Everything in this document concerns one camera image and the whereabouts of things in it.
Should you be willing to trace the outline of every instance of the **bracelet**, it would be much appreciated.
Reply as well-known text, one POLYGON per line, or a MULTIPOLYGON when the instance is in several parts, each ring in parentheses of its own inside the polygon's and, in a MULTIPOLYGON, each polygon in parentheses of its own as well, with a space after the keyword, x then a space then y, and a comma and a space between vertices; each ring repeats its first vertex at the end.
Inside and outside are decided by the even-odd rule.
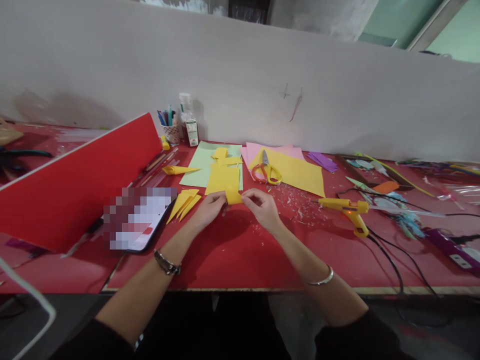
POLYGON ((334 277, 334 270, 330 265, 328 265, 328 269, 330 270, 330 274, 328 274, 328 277, 325 280, 319 281, 319 282, 307 282, 308 285, 325 285, 328 283, 332 278, 334 277))
POLYGON ((155 258, 158 265, 167 275, 179 275, 182 263, 175 266, 170 261, 168 261, 157 249, 153 250, 153 257, 155 258))

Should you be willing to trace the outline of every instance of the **scissors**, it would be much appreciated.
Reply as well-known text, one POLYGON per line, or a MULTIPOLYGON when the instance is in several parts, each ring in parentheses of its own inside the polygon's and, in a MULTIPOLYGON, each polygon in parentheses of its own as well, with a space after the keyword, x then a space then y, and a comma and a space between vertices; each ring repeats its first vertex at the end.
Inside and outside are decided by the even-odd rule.
POLYGON ((251 170, 251 175, 255 180, 259 181, 262 184, 269 183, 272 185, 278 185, 282 181, 282 175, 275 167, 270 165, 269 158, 265 150, 263 150, 262 163, 259 163, 253 167, 253 169, 251 170), (258 169, 261 170, 265 179, 259 179, 257 177, 256 172, 258 169), (275 172, 277 175, 273 177, 274 179, 277 179, 276 181, 272 181, 272 172, 275 172))

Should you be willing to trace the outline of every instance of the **hand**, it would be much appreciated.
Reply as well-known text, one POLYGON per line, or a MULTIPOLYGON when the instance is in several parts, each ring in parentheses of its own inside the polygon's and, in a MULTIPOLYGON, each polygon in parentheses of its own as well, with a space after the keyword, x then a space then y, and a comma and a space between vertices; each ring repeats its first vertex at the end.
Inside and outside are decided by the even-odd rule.
POLYGON ((274 198, 266 192, 248 189, 241 195, 241 200, 269 233, 283 225, 274 198))
POLYGON ((225 191, 212 192, 201 202, 189 223, 202 231, 217 217, 221 210, 222 216, 224 216, 229 208, 225 191))

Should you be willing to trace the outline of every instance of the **pen holder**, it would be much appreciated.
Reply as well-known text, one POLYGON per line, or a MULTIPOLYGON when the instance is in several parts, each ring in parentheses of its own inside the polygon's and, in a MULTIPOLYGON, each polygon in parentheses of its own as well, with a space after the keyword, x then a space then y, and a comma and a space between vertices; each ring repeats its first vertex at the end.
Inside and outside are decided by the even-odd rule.
POLYGON ((180 144, 180 129, 178 125, 173 125, 173 126, 160 125, 160 127, 163 129, 166 139, 168 140, 171 146, 177 146, 178 144, 180 144))

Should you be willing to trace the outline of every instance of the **black sleeve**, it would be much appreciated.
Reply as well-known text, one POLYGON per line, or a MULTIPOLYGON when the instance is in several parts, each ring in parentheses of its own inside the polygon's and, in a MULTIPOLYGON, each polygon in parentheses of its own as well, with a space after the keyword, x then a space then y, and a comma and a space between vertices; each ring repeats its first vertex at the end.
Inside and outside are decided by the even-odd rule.
POLYGON ((371 310, 347 326, 325 326, 315 337, 315 345, 316 359, 414 359, 402 351, 394 331, 371 310))
POLYGON ((123 337, 94 319, 50 359, 134 359, 134 350, 123 337))

